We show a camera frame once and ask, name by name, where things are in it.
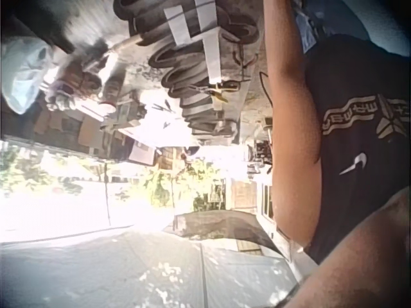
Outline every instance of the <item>hanging merchandise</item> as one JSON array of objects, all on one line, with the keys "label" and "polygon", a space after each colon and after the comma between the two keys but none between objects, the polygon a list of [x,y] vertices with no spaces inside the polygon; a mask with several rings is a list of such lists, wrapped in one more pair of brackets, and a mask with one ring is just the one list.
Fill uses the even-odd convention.
[{"label": "hanging merchandise", "polygon": [[23,114],[39,93],[53,51],[37,37],[8,37],[1,43],[1,93],[15,113]]}]

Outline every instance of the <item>green foliage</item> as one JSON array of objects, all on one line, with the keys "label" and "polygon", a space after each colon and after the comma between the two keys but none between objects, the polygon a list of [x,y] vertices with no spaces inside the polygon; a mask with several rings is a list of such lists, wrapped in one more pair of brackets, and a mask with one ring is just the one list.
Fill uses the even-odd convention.
[{"label": "green foliage", "polygon": [[53,178],[40,167],[39,158],[19,155],[20,148],[9,146],[1,151],[0,189],[6,194],[16,191],[40,191],[53,183]]}]

